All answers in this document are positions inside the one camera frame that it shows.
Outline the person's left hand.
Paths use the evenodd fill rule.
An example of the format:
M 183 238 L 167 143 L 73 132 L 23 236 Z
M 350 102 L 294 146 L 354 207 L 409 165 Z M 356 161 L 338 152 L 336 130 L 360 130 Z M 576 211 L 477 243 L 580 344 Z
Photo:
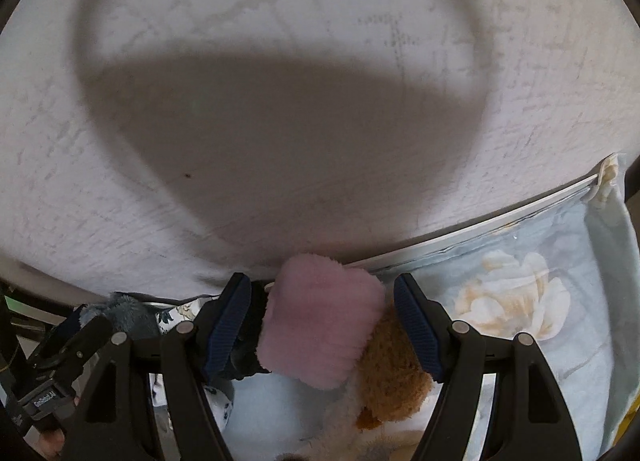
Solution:
M 44 459 L 55 461 L 61 459 L 61 453 L 65 444 L 65 436 L 62 429 L 52 432 L 43 432 L 39 435 L 35 449 Z

